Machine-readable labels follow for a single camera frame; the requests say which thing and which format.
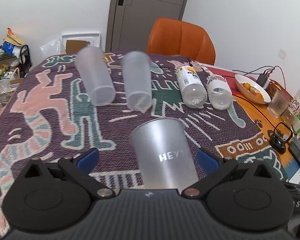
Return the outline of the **frosted plastic cup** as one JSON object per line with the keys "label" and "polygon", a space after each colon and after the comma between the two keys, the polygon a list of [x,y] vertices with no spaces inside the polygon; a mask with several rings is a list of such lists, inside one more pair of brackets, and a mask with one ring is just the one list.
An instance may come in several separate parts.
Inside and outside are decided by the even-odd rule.
{"label": "frosted plastic cup", "polygon": [[105,106],[115,99],[115,88],[104,59],[104,52],[95,46],[87,46],[76,54],[75,67],[94,106]]}
{"label": "frosted plastic cup", "polygon": [[151,59],[142,51],[130,51],[121,59],[127,107],[146,111],[152,104]]}
{"label": "frosted plastic cup", "polygon": [[178,119],[158,118],[133,130],[129,139],[144,188],[181,192],[198,181],[184,129]]}

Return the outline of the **colourful woven table blanket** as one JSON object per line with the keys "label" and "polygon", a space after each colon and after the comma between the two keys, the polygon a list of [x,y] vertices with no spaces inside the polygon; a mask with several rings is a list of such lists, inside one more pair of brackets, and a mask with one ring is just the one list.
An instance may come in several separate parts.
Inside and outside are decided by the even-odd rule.
{"label": "colourful woven table blanket", "polygon": [[115,190],[142,187],[129,136],[136,127],[156,118],[180,120],[192,153],[203,147],[243,163],[263,158],[281,180],[288,179],[261,131],[266,122],[260,116],[250,118],[237,100],[224,111],[214,109],[210,102],[197,109],[184,105],[176,72],[189,64],[189,59],[151,56],[152,105],[137,112],[126,103],[122,54],[106,54],[116,96],[102,107],[91,104],[75,58],[55,55],[45,59],[29,72],[0,113],[0,237],[9,229],[1,211],[2,200],[32,157],[56,162],[95,147],[100,161],[92,175],[97,180]]}

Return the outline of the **clear bottle white label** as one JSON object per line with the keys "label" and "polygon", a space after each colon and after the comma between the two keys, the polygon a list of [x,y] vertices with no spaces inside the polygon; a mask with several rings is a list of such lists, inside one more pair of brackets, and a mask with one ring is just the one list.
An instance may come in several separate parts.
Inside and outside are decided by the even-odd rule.
{"label": "clear bottle white label", "polygon": [[227,80],[216,74],[209,76],[207,80],[207,94],[214,109],[226,110],[233,102],[232,92]]}

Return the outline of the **orange cartoon desk mat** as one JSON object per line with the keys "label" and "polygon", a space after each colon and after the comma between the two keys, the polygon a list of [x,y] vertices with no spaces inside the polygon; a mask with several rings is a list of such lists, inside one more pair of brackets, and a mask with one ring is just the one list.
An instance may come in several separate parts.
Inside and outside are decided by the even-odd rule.
{"label": "orange cartoon desk mat", "polygon": [[[265,137],[269,139],[270,132],[274,130],[275,126],[282,120],[274,118],[268,112],[266,105],[260,105],[247,99],[236,86],[236,74],[234,72],[203,63],[201,67],[204,70],[210,70],[213,74],[218,74],[226,78],[235,100],[242,106],[249,118],[257,124]],[[284,154],[280,154],[279,159],[287,173],[289,181],[291,183],[300,184],[300,167],[289,150],[286,150]]]}

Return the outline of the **clear bottle yellow label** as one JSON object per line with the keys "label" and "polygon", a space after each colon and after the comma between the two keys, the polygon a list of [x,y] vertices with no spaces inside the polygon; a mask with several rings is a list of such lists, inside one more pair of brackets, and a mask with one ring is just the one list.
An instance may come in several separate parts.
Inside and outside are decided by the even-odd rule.
{"label": "clear bottle yellow label", "polygon": [[207,100],[207,91],[194,68],[182,66],[176,76],[183,103],[190,108],[202,108]]}

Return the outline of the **white bowl of oranges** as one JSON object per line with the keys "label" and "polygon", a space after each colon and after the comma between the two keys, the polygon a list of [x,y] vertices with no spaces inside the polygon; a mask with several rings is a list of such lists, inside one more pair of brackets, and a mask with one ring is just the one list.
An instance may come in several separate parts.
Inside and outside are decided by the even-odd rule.
{"label": "white bowl of oranges", "polygon": [[238,90],[250,101],[260,105],[271,102],[269,94],[252,79],[236,74],[235,83]]}

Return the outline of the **orange drink bottle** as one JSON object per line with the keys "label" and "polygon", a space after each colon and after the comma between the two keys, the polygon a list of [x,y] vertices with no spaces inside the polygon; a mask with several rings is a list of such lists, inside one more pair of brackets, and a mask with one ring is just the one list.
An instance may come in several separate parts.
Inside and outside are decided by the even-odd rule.
{"label": "orange drink bottle", "polygon": [[282,120],[287,125],[290,126],[294,119],[300,114],[300,89],[298,90],[296,96],[289,103],[288,107],[282,114]]}

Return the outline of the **clear drinking glass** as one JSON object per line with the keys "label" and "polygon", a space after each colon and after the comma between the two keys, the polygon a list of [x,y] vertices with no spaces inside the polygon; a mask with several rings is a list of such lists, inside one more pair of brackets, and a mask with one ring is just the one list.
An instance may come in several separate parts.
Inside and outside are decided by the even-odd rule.
{"label": "clear drinking glass", "polygon": [[279,118],[289,106],[291,99],[280,90],[277,90],[267,107],[268,112],[275,118]]}

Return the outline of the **black power adapter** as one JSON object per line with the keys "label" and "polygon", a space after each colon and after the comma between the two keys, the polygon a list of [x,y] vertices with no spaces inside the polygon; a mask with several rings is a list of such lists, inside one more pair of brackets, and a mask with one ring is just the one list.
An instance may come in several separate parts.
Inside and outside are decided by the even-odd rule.
{"label": "black power adapter", "polygon": [[260,74],[256,80],[256,83],[266,89],[270,83],[270,80],[265,74]]}

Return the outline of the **white framed board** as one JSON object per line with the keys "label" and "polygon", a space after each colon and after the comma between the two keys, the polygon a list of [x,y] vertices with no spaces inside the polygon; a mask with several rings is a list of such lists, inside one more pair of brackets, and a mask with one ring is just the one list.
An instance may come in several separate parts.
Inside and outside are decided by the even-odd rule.
{"label": "white framed board", "polygon": [[88,46],[101,47],[101,34],[98,31],[69,31],[61,34],[67,54],[79,52]]}

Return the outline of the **black cluttered shoe rack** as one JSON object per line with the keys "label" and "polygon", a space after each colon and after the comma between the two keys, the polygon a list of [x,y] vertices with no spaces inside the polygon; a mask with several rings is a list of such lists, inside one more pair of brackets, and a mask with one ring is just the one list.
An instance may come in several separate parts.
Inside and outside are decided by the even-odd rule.
{"label": "black cluttered shoe rack", "polygon": [[0,46],[0,81],[22,78],[30,67],[29,46],[11,28],[7,28],[6,37]]}

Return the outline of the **orange leather chair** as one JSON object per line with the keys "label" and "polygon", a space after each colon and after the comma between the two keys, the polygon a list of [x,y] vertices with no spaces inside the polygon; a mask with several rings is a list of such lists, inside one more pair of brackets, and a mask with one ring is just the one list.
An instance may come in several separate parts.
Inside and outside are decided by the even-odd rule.
{"label": "orange leather chair", "polygon": [[149,35],[147,52],[181,55],[201,63],[215,64],[216,51],[208,33],[200,26],[170,18],[158,18]]}

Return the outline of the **grey entrance door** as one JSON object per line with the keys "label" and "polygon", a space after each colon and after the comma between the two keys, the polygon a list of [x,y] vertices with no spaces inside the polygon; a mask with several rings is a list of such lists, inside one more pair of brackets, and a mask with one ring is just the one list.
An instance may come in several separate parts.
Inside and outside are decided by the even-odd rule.
{"label": "grey entrance door", "polygon": [[181,20],[187,0],[110,0],[106,51],[146,51],[158,18]]}

